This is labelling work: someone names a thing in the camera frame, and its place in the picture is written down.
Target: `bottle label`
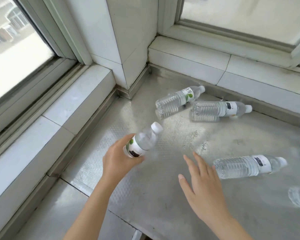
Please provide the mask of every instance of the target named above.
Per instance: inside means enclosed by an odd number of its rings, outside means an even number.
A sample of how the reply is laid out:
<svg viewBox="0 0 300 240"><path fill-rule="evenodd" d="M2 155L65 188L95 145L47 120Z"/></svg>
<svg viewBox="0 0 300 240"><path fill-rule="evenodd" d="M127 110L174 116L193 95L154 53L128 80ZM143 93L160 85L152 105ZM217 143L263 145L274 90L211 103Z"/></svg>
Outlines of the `bottle label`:
<svg viewBox="0 0 300 240"><path fill-rule="evenodd" d="M186 102L191 102L195 99L195 93L191 88L182 89L181 92L183 92Z"/></svg>
<svg viewBox="0 0 300 240"><path fill-rule="evenodd" d="M236 116L238 111L238 106L236 102L225 102L227 109L225 110L224 116Z"/></svg>
<svg viewBox="0 0 300 240"><path fill-rule="evenodd" d="M134 137L124 146L127 150L129 157L140 157L143 156L147 150L142 149L137 143Z"/></svg>
<svg viewBox="0 0 300 240"><path fill-rule="evenodd" d="M252 156L254 160L256 160L259 168L259 173L271 173L272 167L268 158L264 155L255 155Z"/></svg>

